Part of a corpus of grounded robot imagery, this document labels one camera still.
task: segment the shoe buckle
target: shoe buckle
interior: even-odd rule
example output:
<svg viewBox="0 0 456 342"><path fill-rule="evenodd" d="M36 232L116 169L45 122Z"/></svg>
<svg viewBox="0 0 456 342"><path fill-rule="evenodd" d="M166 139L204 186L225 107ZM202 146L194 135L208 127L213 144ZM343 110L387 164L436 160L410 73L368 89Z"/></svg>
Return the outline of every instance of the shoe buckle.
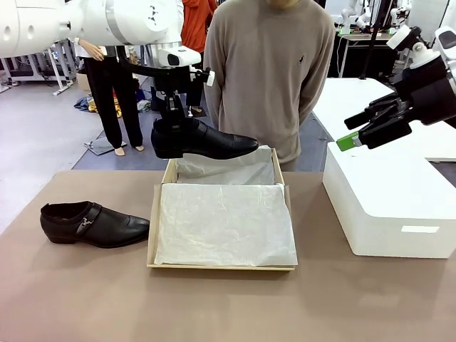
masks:
<svg viewBox="0 0 456 342"><path fill-rule="evenodd" d="M80 232L83 232L84 230L86 230L86 228L88 226L90 226L91 224L93 223L93 221L89 221L88 219L86 219L85 217L83 218L83 221L81 222L81 224L79 224L79 227L78 227L78 230L76 231L76 234L80 233Z"/></svg>

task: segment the white wall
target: white wall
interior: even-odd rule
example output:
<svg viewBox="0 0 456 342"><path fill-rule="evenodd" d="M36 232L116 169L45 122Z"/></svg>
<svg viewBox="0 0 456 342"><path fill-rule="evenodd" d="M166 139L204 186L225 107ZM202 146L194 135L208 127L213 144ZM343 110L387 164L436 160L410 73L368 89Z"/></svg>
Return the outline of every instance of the white wall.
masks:
<svg viewBox="0 0 456 342"><path fill-rule="evenodd" d="M432 43L446 6L447 0L413 0L409 26L419 26L423 30L423 38Z"/></svg>
<svg viewBox="0 0 456 342"><path fill-rule="evenodd" d="M450 1L450 5L448 6L448 10L442 25L448 25L456 30L456 0Z"/></svg>
<svg viewBox="0 0 456 342"><path fill-rule="evenodd" d="M325 10L332 16L340 16L342 10L348 5L348 0L326 0Z"/></svg>

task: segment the dress shoe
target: dress shoe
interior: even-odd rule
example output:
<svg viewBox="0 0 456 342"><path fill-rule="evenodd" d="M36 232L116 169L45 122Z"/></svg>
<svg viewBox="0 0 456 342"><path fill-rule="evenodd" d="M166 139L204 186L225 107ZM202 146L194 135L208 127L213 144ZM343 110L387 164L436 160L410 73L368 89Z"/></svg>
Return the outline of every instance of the dress shoe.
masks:
<svg viewBox="0 0 456 342"><path fill-rule="evenodd" d="M157 157L162 159L192 153L224 160L247 155L258 148L258 141L253 138L223 133L193 118L181 119L178 125L157 120L150 139Z"/></svg>
<svg viewBox="0 0 456 342"><path fill-rule="evenodd" d="M41 227L56 244L85 242L116 248L147 239L149 221L104 208L97 203L47 204L41 208Z"/></svg>

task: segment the orange jacket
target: orange jacket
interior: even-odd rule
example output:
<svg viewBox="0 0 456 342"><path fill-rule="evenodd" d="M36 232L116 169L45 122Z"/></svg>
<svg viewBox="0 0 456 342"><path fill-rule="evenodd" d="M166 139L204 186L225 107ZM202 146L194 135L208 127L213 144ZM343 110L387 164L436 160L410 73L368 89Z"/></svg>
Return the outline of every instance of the orange jacket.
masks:
<svg viewBox="0 0 456 342"><path fill-rule="evenodd" d="M184 27L182 45L203 52L206 45L206 23L212 20L217 8L215 0L183 0Z"/></svg>

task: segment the white table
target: white table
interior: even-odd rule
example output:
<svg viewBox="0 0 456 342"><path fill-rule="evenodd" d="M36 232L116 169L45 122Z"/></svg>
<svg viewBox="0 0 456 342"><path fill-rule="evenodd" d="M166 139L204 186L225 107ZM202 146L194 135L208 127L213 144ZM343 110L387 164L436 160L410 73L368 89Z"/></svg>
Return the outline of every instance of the white table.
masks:
<svg viewBox="0 0 456 342"><path fill-rule="evenodd" d="M358 114L370 102L393 91L380 82L368 78L329 78L326 80L314 115L330 139L336 141L352 132L344 120ZM369 150L366 146L349 150L351 155L417 155L429 161L456 162L456 129L441 122L424 126L420 122L410 124L413 133L404 138Z"/></svg>

